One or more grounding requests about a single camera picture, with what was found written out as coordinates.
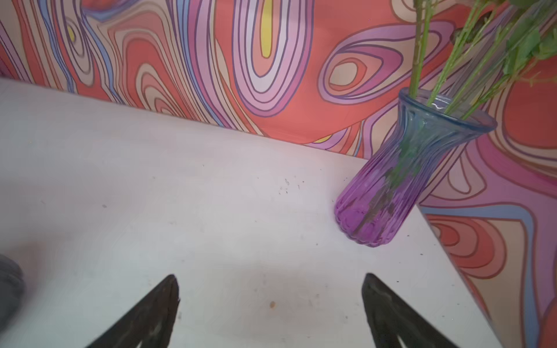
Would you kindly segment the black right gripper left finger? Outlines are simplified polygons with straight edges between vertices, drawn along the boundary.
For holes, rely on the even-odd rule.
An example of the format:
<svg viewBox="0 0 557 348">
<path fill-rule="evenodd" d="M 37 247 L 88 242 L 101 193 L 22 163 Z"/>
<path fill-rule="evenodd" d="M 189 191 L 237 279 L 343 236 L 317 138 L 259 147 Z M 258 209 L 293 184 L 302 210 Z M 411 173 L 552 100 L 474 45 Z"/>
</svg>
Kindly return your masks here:
<svg viewBox="0 0 557 348">
<path fill-rule="evenodd" d="M 88 347 L 167 348 L 179 303 L 178 281 L 171 274 Z"/>
</svg>

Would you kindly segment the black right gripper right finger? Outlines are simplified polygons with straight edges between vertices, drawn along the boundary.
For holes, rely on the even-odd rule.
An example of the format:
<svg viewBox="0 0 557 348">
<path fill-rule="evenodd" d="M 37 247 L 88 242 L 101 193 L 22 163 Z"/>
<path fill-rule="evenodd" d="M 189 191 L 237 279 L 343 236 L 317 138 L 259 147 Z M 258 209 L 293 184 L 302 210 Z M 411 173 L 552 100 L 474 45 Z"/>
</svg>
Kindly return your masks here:
<svg viewBox="0 0 557 348">
<path fill-rule="evenodd" d="M 456 348 L 376 275 L 366 274 L 361 294 L 376 347 Z"/>
</svg>

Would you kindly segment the purple ribbed glass vase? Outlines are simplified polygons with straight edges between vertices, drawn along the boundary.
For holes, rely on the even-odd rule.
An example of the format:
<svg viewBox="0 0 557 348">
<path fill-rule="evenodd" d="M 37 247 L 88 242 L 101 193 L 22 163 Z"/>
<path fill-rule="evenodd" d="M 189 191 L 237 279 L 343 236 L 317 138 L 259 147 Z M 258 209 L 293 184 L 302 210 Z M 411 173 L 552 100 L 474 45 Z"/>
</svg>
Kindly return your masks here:
<svg viewBox="0 0 557 348">
<path fill-rule="evenodd" d="M 484 111 L 463 106 L 448 114 L 451 98 L 439 95 L 428 105 L 429 96 L 423 89 L 416 98 L 408 88 L 400 91 L 393 134 L 336 201 L 339 228 L 359 244 L 389 243 L 447 153 L 497 127 Z"/>
</svg>

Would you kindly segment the red glass vase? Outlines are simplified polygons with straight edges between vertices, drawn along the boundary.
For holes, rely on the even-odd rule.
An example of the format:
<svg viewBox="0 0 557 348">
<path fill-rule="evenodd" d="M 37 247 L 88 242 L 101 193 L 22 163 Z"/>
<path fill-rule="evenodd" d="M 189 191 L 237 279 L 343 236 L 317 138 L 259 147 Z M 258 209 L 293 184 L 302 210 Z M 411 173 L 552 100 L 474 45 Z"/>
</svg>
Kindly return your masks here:
<svg viewBox="0 0 557 348">
<path fill-rule="evenodd" d="M 20 310 L 25 292 L 23 270 L 15 261 L 1 255 L 1 332 Z"/>
</svg>

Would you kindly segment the white rose spray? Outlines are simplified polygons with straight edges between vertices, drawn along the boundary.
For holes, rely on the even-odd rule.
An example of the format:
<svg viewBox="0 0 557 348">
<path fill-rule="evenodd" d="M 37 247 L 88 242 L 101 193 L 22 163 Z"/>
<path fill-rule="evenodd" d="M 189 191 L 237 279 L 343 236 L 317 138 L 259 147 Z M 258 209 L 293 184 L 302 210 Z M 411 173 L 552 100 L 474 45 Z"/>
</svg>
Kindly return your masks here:
<svg viewBox="0 0 557 348">
<path fill-rule="evenodd" d="M 484 11 L 481 21 L 488 19 L 491 9 Z M 460 120 L 525 78 L 539 62 L 556 56 L 556 2 L 501 1 L 480 40 L 464 52 L 469 65 L 445 109 Z"/>
</svg>

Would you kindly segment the pink rose stem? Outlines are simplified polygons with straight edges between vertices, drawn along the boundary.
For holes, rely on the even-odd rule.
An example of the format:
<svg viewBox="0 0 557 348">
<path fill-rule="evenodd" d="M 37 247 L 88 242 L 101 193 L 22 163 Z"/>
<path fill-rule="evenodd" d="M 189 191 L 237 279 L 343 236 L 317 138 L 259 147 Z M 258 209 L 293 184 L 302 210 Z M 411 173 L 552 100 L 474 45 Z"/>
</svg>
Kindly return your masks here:
<svg viewBox="0 0 557 348">
<path fill-rule="evenodd" d="M 413 51 L 412 73 L 410 77 L 409 97 L 415 99 L 419 91 L 424 59 L 429 39 L 429 27 L 439 1 L 414 1 L 416 10 L 416 35 Z"/>
</svg>

